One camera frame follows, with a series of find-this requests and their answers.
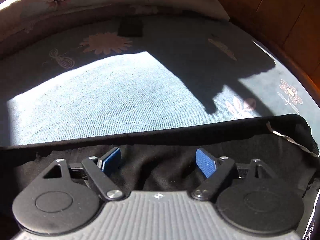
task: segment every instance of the circular cover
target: circular cover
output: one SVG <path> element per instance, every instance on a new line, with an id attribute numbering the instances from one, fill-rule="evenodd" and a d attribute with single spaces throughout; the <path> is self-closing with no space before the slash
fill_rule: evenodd
<path id="1" fill-rule="evenodd" d="M 294 229 L 303 215 L 303 202 L 279 179 L 252 179 L 224 190 L 217 208 L 230 224 L 256 234 Z"/>

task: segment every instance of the silver bolt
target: silver bolt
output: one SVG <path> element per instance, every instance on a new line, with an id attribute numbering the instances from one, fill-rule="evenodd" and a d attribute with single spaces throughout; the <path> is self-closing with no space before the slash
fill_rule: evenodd
<path id="1" fill-rule="evenodd" d="M 198 197 L 198 198 L 202 198 L 202 197 L 205 197 L 205 195 L 208 193 L 208 191 L 206 190 L 206 189 L 204 189 L 204 190 L 199 190 L 199 189 L 197 189 L 194 193 L 193 193 L 193 195 L 194 196 L 196 196 L 196 197 Z"/>
<path id="2" fill-rule="evenodd" d="M 123 193 L 120 190 L 110 190 L 107 192 L 107 196 L 111 199 L 118 199 L 123 196 Z"/>

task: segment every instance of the wooden bed frame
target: wooden bed frame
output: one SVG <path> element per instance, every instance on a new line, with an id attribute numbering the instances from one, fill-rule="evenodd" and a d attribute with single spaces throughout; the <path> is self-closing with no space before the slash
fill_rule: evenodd
<path id="1" fill-rule="evenodd" d="M 231 22 L 264 44 L 320 107 L 320 0 L 219 0 Z"/>

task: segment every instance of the blue gripper pad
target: blue gripper pad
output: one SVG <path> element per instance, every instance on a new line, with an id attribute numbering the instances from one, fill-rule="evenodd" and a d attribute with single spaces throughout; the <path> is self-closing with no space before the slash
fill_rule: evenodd
<path id="1" fill-rule="evenodd" d="M 216 163 L 208 155 L 208 152 L 203 152 L 203 149 L 197 149 L 196 151 L 196 164 L 204 173 L 206 178 L 210 177 L 217 169 Z"/>
<path id="2" fill-rule="evenodd" d="M 121 152 L 117 148 L 113 153 L 111 153 L 106 159 L 102 161 L 101 170 L 107 175 L 110 176 L 113 171 L 119 168 L 121 162 Z"/>

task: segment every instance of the pink leaf print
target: pink leaf print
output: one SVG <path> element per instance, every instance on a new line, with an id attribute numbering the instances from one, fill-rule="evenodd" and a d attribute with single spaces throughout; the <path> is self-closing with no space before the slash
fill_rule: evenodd
<path id="1" fill-rule="evenodd" d="M 244 111 L 253 111 L 257 106 L 254 98 L 247 98 L 243 103 Z"/>
<path id="2" fill-rule="evenodd" d="M 241 106 L 240 100 L 238 98 L 236 98 L 236 97 L 233 98 L 233 105 L 238 110 L 238 112 L 242 111 L 242 106 Z"/>
<path id="3" fill-rule="evenodd" d="M 253 117 L 252 114 L 250 114 L 250 113 L 248 113 L 248 112 L 245 112 L 245 111 L 241 112 L 241 114 L 242 114 L 245 118 L 252 118 L 252 117 Z"/>
<path id="4" fill-rule="evenodd" d="M 226 106 L 230 113 L 232 113 L 233 115 L 238 115 L 236 109 L 233 107 L 233 105 L 230 102 L 226 101 Z"/>

